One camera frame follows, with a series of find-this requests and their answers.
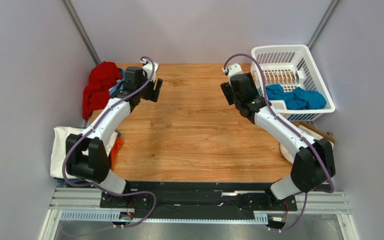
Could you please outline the white printed t-shirt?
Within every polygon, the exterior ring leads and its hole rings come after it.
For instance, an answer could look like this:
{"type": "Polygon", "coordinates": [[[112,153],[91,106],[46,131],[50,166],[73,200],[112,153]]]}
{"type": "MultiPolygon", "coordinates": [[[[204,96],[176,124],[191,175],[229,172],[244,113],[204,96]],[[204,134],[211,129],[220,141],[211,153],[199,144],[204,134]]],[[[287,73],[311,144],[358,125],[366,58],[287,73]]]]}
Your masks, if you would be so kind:
{"type": "Polygon", "coordinates": [[[50,176],[63,179],[62,166],[66,157],[66,139],[70,134],[79,135],[84,128],[57,126],[54,129],[54,141],[50,158],[50,176]]]}

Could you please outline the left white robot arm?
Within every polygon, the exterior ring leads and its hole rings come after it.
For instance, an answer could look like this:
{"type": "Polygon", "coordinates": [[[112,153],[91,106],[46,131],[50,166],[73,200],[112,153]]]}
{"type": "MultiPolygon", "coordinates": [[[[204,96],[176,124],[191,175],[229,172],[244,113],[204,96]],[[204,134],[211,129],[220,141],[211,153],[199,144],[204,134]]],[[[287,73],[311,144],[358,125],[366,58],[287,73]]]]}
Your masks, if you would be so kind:
{"type": "Polygon", "coordinates": [[[111,169],[111,155],[106,151],[112,134],[141,100],[157,102],[163,80],[157,78],[158,63],[129,66],[124,71],[121,87],[109,93],[109,100],[99,116],[80,134],[70,134],[65,141],[66,157],[62,164],[65,176],[86,181],[102,190],[106,199],[119,198],[128,205],[132,193],[130,183],[111,169]]]}

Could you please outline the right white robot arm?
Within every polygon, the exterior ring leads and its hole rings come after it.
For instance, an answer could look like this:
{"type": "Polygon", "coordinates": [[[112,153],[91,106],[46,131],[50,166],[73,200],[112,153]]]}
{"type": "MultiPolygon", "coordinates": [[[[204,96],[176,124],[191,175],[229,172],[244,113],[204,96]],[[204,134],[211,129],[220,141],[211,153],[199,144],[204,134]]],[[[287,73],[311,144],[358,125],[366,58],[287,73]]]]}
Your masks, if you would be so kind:
{"type": "Polygon", "coordinates": [[[234,105],[241,116],[270,133],[293,157],[290,174],[266,190],[273,200],[308,193],[325,182],[330,187],[328,192],[334,191],[332,178],[336,168],[329,140],[316,139],[280,115],[259,95],[250,73],[233,75],[220,87],[229,105],[234,105]]]}

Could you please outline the light blue cap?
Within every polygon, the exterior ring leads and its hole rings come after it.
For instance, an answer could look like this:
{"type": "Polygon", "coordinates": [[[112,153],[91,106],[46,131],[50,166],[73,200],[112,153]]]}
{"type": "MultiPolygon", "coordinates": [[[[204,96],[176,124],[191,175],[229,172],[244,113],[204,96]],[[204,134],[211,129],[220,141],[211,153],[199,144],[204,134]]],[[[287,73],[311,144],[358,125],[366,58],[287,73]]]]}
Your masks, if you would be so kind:
{"type": "Polygon", "coordinates": [[[113,97],[114,93],[116,93],[118,90],[123,89],[123,83],[125,80],[125,70],[120,68],[120,67],[118,68],[118,70],[119,70],[119,73],[121,75],[121,79],[118,79],[116,81],[116,85],[109,89],[109,96],[111,98],[113,97]]]}

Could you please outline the red t-shirt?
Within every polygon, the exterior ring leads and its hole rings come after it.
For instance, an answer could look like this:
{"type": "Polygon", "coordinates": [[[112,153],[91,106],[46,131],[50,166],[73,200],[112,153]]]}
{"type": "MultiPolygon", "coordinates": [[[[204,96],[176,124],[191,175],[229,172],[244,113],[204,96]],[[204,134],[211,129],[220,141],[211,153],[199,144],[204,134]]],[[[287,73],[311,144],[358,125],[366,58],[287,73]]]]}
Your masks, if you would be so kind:
{"type": "Polygon", "coordinates": [[[122,80],[118,66],[114,62],[103,61],[94,67],[83,90],[82,118],[88,120],[93,111],[104,109],[110,99],[109,90],[122,80]]]}

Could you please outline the white plastic basket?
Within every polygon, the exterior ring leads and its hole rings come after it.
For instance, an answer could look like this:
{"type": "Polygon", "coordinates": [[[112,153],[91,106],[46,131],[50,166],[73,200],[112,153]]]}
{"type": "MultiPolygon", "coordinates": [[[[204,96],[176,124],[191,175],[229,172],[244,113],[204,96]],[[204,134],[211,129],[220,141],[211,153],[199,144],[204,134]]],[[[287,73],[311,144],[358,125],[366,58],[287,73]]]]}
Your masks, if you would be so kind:
{"type": "Polygon", "coordinates": [[[291,122],[314,121],[323,114],[336,110],[327,86],[320,74],[314,58],[306,45],[284,44],[257,46],[251,50],[251,56],[259,63],[265,84],[279,84],[285,93],[296,88],[319,92],[326,100],[321,109],[288,109],[283,100],[271,103],[291,122]]]}

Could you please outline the teal blue t-shirt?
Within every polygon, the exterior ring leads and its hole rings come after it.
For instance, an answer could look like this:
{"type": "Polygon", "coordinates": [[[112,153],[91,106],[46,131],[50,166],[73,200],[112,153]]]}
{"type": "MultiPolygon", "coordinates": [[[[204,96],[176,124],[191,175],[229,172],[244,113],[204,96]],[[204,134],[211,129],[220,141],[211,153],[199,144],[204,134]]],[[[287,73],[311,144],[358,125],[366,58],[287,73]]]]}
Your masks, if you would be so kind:
{"type": "Polygon", "coordinates": [[[293,91],[284,91],[280,84],[267,85],[266,93],[270,101],[284,101],[288,110],[319,110],[327,105],[327,101],[321,93],[301,87],[297,87],[293,91]]]}

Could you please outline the orange t-shirt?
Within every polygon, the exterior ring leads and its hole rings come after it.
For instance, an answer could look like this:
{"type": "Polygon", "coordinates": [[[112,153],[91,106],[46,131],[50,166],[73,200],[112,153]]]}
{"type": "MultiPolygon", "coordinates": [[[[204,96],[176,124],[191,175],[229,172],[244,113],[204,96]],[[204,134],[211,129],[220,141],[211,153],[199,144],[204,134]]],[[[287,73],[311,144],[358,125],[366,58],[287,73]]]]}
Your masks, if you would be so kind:
{"type": "Polygon", "coordinates": [[[114,145],[113,145],[113,147],[112,147],[112,149],[110,151],[110,160],[111,160],[111,167],[110,167],[110,169],[112,171],[114,171],[114,169],[115,169],[118,154],[119,154],[120,150],[122,149],[124,143],[125,142],[122,140],[121,137],[119,137],[119,136],[116,137],[114,145]]]}

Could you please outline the cream tote bag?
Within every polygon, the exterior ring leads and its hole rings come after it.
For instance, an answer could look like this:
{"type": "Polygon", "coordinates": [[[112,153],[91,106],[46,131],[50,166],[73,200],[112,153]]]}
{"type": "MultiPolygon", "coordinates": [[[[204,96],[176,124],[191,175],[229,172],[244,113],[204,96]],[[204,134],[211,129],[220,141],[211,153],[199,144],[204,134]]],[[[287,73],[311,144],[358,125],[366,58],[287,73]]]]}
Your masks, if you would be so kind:
{"type": "MultiPolygon", "coordinates": [[[[318,129],[315,125],[309,124],[305,121],[298,122],[297,126],[302,132],[312,136],[314,139],[317,139],[317,140],[321,140],[322,138],[327,139],[330,142],[331,147],[334,148],[336,140],[334,138],[333,132],[322,131],[318,129]]],[[[294,157],[288,152],[288,150],[281,143],[279,144],[279,150],[283,158],[292,164],[294,161],[294,157]]]]}

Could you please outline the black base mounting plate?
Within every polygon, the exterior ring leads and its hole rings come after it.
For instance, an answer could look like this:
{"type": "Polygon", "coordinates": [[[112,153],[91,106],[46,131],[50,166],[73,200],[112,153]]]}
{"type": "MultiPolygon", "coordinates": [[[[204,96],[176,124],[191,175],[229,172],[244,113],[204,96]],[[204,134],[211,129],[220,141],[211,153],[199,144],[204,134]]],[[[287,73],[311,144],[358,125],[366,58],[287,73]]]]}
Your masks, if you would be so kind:
{"type": "Polygon", "coordinates": [[[150,213],[151,219],[173,220],[252,220],[255,211],[273,211],[283,215],[298,210],[296,199],[269,197],[264,182],[181,182],[131,181],[127,193],[139,195],[116,197],[101,194],[100,207],[130,207],[134,217],[150,213]]]}

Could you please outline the aluminium rail frame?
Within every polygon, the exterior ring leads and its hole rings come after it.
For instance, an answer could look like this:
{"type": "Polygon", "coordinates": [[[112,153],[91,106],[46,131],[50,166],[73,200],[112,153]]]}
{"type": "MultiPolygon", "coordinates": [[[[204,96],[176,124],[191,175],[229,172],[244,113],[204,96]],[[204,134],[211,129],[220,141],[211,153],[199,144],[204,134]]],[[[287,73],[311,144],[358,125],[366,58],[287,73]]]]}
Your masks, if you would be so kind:
{"type": "MultiPolygon", "coordinates": [[[[56,240],[62,227],[79,223],[81,233],[87,239],[92,239],[99,233],[112,234],[115,231],[114,222],[121,222],[125,208],[100,208],[101,195],[96,189],[78,190],[73,188],[56,188],[45,221],[42,225],[39,239],[56,240]]],[[[228,236],[266,235],[269,237],[286,238],[293,233],[308,234],[309,239],[339,239],[358,240],[358,235],[352,213],[343,192],[321,193],[310,192],[300,194],[293,202],[297,210],[289,210],[287,226],[295,220],[298,224],[286,235],[268,230],[266,224],[269,218],[279,215],[274,210],[255,210],[251,214],[244,209],[238,217],[227,216],[224,206],[216,207],[218,211],[212,217],[175,216],[167,217],[152,215],[143,223],[130,229],[144,236],[151,233],[151,225],[157,229],[168,230],[173,227],[206,227],[208,230],[220,232],[228,236]]]]}

